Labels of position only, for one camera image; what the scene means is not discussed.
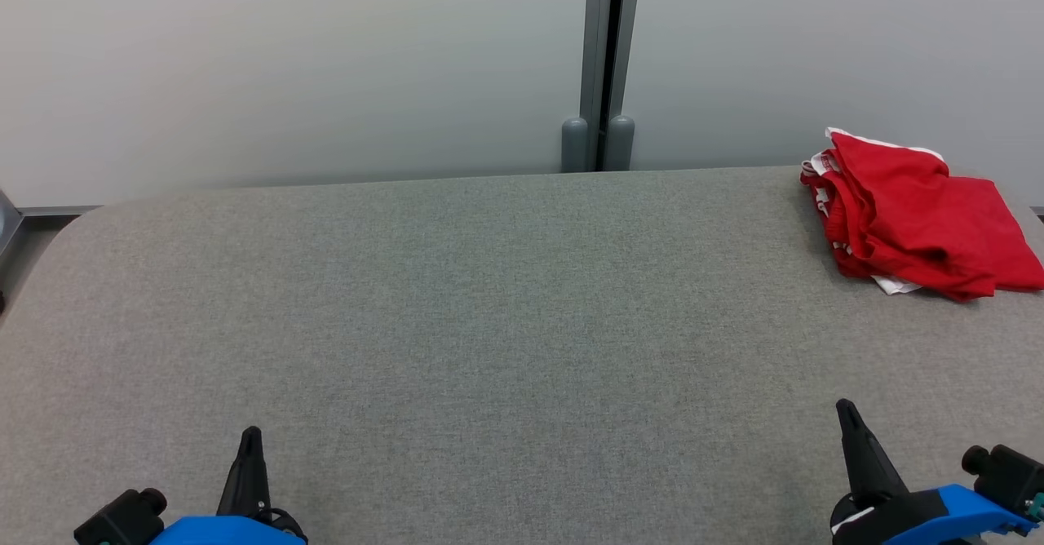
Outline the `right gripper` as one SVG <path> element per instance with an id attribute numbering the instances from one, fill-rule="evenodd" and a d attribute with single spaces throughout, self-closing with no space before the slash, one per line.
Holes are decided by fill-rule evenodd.
<path id="1" fill-rule="evenodd" d="M 953 545 L 929 534 L 950 516 L 947 488 L 909 493 L 854 401 L 836 401 L 849 494 L 830 516 L 831 545 Z"/>

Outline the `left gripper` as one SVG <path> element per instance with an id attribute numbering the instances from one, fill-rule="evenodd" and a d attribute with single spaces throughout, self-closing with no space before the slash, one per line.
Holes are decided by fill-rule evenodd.
<path id="1" fill-rule="evenodd" d="M 294 535 L 299 541 L 309 541 L 301 524 L 289 512 L 271 507 L 271 489 L 263 454 L 262 431 L 250 426 L 241 434 L 237 454 L 232 460 L 217 516 L 247 516 L 279 530 Z"/>

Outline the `red shorts with white stripe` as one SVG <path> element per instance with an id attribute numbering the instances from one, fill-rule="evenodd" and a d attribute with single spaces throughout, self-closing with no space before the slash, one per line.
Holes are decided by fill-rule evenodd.
<path id="1" fill-rule="evenodd" d="M 852 246 L 874 268 L 959 303 L 1044 292 L 1044 263 L 992 181 L 952 175 L 929 148 L 825 136 L 859 207 Z"/>

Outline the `grey metal floor rail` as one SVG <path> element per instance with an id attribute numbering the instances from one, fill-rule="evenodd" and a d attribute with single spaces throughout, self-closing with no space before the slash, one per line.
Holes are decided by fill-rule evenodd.
<path id="1" fill-rule="evenodd" d="M 0 191 L 0 297 L 14 297 L 60 230 L 94 206 L 18 208 Z"/>

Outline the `grey cylindrical post foot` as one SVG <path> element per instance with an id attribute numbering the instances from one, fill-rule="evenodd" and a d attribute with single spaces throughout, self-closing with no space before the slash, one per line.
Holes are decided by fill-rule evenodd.
<path id="1" fill-rule="evenodd" d="M 635 132 L 636 124 L 627 115 L 615 115 L 608 120 L 603 148 L 604 172 L 628 171 Z"/>
<path id="2" fill-rule="evenodd" d="M 563 173 L 588 172 L 589 126 L 585 118 L 572 117 L 560 129 L 560 170 Z"/>

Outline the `grey partition post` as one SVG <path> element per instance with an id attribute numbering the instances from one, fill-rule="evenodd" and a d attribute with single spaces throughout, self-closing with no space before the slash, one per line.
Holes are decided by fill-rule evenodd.
<path id="1" fill-rule="evenodd" d="M 579 114 L 589 126 L 588 172 L 603 172 L 608 120 L 623 113 L 638 0 L 586 0 Z"/>

